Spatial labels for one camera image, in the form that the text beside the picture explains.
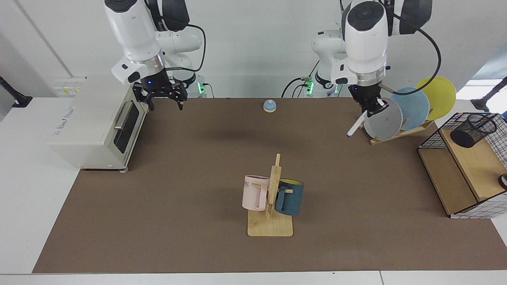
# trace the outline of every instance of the wire mesh basket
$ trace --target wire mesh basket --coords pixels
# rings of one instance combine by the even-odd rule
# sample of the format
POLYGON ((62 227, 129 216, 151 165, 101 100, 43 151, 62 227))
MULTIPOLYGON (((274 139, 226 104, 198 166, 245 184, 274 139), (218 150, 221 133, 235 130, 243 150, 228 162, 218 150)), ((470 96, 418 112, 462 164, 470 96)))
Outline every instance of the wire mesh basket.
POLYGON ((497 126, 493 118, 492 115, 470 114, 466 121, 451 132, 451 139, 461 147, 471 148, 487 135, 496 132, 497 126))

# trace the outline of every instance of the mug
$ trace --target mug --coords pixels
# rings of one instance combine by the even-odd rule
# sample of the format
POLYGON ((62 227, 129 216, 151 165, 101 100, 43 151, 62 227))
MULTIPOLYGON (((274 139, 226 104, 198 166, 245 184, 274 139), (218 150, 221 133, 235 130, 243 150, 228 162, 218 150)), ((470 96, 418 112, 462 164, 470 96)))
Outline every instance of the mug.
POLYGON ((276 198, 275 210, 288 216, 297 216, 303 200, 304 183, 292 179, 280 179, 280 191, 276 198))
POLYGON ((264 211, 268 203, 269 178, 257 175, 245 176, 243 188, 243 208, 251 211, 264 211))

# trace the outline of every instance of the oven label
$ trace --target oven label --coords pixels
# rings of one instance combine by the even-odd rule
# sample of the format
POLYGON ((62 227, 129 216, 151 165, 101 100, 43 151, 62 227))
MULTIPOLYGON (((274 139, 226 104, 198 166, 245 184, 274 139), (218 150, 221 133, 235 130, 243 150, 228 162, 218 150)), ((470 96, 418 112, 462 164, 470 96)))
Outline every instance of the oven label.
POLYGON ((70 117, 72 116, 72 114, 74 114, 75 111, 76 106, 71 106, 68 109, 67 113, 65 113, 65 116, 63 116, 63 118, 61 119, 60 124, 58 125, 58 127, 56 127, 56 130, 53 133, 53 137, 59 137, 62 134, 63 129, 65 128, 70 117))

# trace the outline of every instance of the plate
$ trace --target plate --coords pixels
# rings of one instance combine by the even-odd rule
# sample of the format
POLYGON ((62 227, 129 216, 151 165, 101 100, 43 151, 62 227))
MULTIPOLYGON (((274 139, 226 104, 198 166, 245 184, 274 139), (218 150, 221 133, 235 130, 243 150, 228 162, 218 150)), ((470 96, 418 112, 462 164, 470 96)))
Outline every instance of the plate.
MULTIPOLYGON (((398 90, 398 93, 408 93, 414 90, 416 90, 414 87, 405 87, 398 90)), ((402 126, 403 131, 415 129, 426 121, 429 114, 429 100, 424 92, 418 91, 409 95, 393 94, 391 100, 402 109, 403 122, 407 120, 402 126)))
POLYGON ((389 104, 382 112, 365 119, 365 130, 372 138, 388 140, 398 134, 403 123, 402 109, 396 102, 382 98, 389 104))
MULTIPOLYGON (((419 82, 415 87, 419 88, 428 82, 430 78, 426 78, 419 82)), ((422 89, 429 100, 429 108, 432 109, 428 115, 428 120, 436 120, 447 115, 456 102, 456 88, 447 79, 443 77, 435 77, 433 81, 422 89)))

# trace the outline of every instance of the yellow plate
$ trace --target yellow plate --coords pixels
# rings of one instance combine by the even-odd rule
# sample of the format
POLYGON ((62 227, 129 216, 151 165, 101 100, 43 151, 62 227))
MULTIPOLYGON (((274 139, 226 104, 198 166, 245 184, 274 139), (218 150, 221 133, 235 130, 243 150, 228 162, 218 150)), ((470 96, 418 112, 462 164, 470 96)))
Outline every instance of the yellow plate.
MULTIPOLYGON (((419 88, 426 84, 430 78, 426 78, 419 82, 415 87, 419 88)), ((435 77, 433 81, 422 89, 429 100, 429 107, 432 111, 428 115, 428 120, 439 119, 449 113, 456 102, 456 88, 447 79, 443 77, 435 77)))

